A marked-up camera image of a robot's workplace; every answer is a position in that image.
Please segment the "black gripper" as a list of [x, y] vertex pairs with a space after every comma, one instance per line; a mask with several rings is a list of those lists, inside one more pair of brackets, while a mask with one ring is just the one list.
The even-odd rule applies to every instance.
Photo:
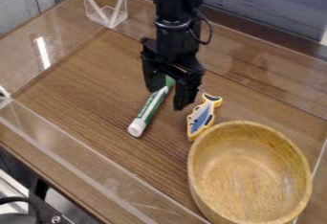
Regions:
[[155, 93], [166, 86], [166, 75], [175, 80], [174, 109], [182, 111], [194, 103], [204, 68], [196, 58], [200, 40], [200, 19], [155, 20], [156, 37], [140, 42], [142, 69], [146, 87]]

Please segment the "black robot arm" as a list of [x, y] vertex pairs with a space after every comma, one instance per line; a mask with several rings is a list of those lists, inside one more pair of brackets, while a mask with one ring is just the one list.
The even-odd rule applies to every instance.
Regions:
[[151, 93], [175, 80], [174, 109], [183, 110], [194, 103], [202, 84], [204, 68], [196, 59], [204, 17], [199, 7], [203, 0], [154, 0], [156, 6], [156, 38], [143, 37], [142, 68]]

